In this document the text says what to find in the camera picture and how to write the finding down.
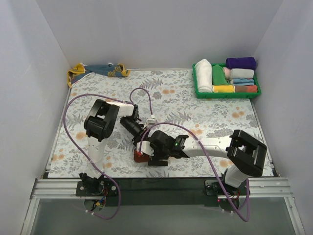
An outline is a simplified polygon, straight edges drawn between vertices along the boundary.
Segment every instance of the white rolled towel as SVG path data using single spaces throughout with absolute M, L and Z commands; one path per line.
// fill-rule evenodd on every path
M 203 59 L 195 65 L 198 91 L 201 93 L 213 92 L 212 65 Z
M 229 79 L 253 78 L 253 76 L 254 76 L 254 70 L 232 69 L 230 71 Z

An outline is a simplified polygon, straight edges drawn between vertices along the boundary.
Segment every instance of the red folded cloth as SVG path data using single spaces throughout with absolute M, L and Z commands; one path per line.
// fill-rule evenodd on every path
M 257 93 L 258 92 L 258 86 L 252 85 L 252 86 L 234 86 L 235 92 L 247 92 L 247 93 Z

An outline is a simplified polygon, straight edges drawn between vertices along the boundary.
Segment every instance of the red wire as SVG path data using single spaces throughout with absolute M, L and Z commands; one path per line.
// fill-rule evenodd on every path
M 239 196 L 240 196 L 240 189 L 238 190 L 238 195 L 237 195 L 235 200 L 237 200 L 239 198 Z

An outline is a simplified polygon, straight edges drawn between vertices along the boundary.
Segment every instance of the floral patterned surface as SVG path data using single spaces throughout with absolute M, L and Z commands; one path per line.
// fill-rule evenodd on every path
M 190 129 L 200 139 L 223 137 L 242 129 L 262 141 L 260 130 L 249 99 L 196 99 L 192 71 L 132 71 L 127 78 L 90 74 L 73 85 L 70 100 L 85 93 L 102 94 L 120 100 L 129 100 L 136 87 L 150 91 L 156 119 L 174 122 Z M 67 113 L 67 125 L 78 144 L 88 151 L 88 141 L 83 127 L 84 120 L 96 97 L 82 97 L 73 102 Z M 143 121 L 150 117 L 148 97 L 143 91 L 133 94 L 139 105 Z M 158 126 L 165 133 L 176 136 L 186 134 L 174 126 Z M 104 171 L 112 177 L 206 177 L 214 176 L 204 156 L 190 159 L 170 158 L 166 167 L 150 167 L 147 163 L 134 162 L 133 137 L 118 122 L 104 152 Z M 224 172 L 232 165 L 227 159 L 212 157 L 215 168 Z M 60 130 L 51 162 L 49 178 L 79 178 L 84 171 L 86 158 L 72 144 L 64 128 Z M 268 158 L 264 176 L 272 176 Z

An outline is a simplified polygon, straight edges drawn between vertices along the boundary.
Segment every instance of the green storage tray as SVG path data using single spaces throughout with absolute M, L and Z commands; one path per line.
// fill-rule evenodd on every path
M 243 92 L 243 93 L 201 93 L 198 91 L 198 84 L 197 84 L 197 75 L 196 75 L 196 70 L 195 70 L 195 65 L 192 65 L 192 70 L 193 70 L 193 74 L 194 74 L 194 80 L 195 80 L 195 88 L 196 88 L 196 96 L 198 99 L 205 99 L 205 98 L 211 98 L 211 99 L 236 99 L 236 98 L 244 98 L 244 99 L 252 99 L 258 95 L 261 94 L 261 89 L 258 83 L 258 80 L 256 79 L 256 74 L 254 73 L 254 83 L 257 85 L 258 87 L 258 92 L 257 93 L 247 93 L 247 92 Z M 225 63 L 224 64 L 212 64 L 212 66 L 214 65 L 220 65 L 221 67 L 225 67 Z

